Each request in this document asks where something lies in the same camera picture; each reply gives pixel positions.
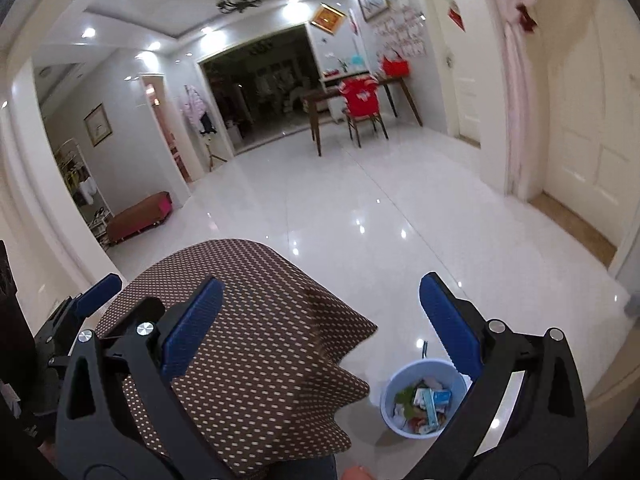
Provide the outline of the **person thumb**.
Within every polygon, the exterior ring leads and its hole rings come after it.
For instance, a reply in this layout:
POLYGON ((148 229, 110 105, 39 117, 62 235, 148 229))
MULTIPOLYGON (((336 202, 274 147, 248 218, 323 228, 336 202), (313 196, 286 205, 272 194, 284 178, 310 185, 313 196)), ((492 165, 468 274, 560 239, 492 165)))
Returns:
POLYGON ((353 466, 344 471, 342 480, 375 480, 375 478, 363 466, 353 466))

